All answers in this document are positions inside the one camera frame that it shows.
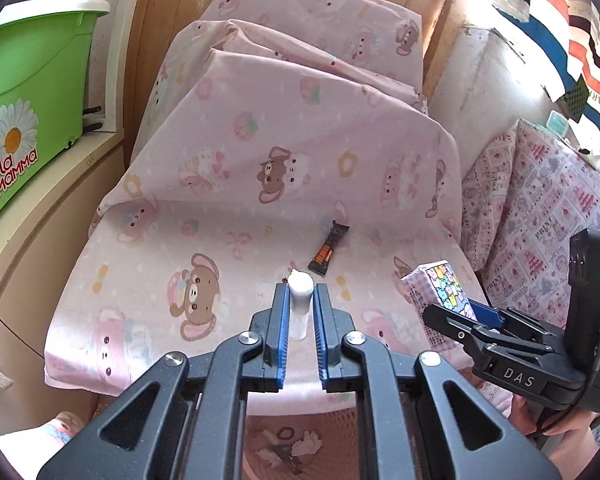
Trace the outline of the small white tube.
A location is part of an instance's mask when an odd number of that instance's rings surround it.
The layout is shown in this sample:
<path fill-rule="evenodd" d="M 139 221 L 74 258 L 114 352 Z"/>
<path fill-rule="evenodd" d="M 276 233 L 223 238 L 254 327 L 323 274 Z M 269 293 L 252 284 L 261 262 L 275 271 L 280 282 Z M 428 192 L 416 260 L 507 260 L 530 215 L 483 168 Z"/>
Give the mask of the small white tube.
<path fill-rule="evenodd" d="M 310 274 L 294 269 L 287 284 L 290 290 L 289 335 L 294 340 L 302 340 L 308 331 L 314 281 Z"/>

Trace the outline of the pastel tissue pack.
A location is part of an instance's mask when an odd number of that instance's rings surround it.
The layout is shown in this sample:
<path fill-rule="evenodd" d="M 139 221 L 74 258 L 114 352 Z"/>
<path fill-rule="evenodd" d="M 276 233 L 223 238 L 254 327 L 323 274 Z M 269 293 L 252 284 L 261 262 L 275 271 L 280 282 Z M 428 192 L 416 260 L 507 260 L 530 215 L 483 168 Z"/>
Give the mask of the pastel tissue pack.
<path fill-rule="evenodd" d="M 421 264 L 399 278 L 398 285 L 414 304 L 421 321 L 430 304 L 477 321 L 475 311 L 449 261 Z"/>

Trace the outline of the small white tissue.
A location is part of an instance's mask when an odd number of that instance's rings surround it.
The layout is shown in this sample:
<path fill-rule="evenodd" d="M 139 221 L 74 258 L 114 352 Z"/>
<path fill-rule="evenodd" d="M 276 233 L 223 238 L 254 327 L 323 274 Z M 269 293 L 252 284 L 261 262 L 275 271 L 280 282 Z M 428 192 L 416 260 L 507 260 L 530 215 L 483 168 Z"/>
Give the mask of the small white tissue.
<path fill-rule="evenodd" d="M 303 437 L 292 445 L 291 455 L 294 457 L 315 455 L 322 446 L 323 440 L 315 431 L 305 431 Z"/>

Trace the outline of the black orange coffee sachet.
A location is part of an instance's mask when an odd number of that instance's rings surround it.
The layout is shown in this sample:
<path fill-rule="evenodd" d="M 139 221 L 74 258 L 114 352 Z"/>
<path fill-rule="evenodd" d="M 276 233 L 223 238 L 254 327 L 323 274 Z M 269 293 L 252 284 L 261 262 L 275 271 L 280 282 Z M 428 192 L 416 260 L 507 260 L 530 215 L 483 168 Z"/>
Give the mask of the black orange coffee sachet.
<path fill-rule="evenodd" d="M 287 466 L 292 474 L 302 474 L 301 462 L 298 457 L 292 456 L 286 448 L 281 448 L 278 445 L 274 445 L 272 451 Z"/>

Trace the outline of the pink plastic waste basket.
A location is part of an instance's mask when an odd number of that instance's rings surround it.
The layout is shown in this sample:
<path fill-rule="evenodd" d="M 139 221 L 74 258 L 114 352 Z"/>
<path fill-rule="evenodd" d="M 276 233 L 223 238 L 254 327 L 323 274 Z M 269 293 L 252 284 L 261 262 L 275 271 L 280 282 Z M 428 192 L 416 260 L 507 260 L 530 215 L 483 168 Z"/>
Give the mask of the pink plastic waste basket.
<path fill-rule="evenodd" d="M 356 411 L 249 416 L 242 445 L 244 479 L 357 479 Z"/>

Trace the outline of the patterned print quilt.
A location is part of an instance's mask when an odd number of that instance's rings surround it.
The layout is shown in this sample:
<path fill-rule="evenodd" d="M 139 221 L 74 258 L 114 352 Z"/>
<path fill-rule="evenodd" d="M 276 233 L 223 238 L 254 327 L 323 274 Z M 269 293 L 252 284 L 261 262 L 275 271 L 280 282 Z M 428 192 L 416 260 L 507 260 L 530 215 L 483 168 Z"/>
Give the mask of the patterned print quilt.
<path fill-rule="evenodd" d="M 600 172 L 521 119 L 486 146 L 462 191 L 460 246 L 492 306 L 565 326 L 569 239 L 600 231 Z"/>

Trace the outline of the pink cartoon bed sheet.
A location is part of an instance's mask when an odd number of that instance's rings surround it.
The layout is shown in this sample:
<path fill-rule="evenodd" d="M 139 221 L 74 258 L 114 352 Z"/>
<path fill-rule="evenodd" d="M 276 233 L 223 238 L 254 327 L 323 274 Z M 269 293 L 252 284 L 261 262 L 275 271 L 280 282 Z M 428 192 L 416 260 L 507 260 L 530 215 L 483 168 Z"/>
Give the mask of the pink cartoon bed sheet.
<path fill-rule="evenodd" d="M 178 52 L 193 67 L 98 206 L 48 330 L 45 378 L 115 396 L 160 356 L 213 350 L 304 270 L 332 222 L 332 303 L 389 349 L 429 346 L 398 279 L 452 263 L 462 179 L 419 90 L 313 44 L 223 22 Z"/>

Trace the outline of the green plastic storage box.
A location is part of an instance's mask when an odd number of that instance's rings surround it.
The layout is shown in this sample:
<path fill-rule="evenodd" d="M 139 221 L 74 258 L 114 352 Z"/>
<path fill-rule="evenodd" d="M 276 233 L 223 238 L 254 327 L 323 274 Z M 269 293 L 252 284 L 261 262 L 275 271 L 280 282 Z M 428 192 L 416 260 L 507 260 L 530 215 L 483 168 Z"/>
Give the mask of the green plastic storage box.
<path fill-rule="evenodd" d="M 26 0 L 0 12 L 0 212 L 82 136 L 87 62 L 106 0 Z"/>

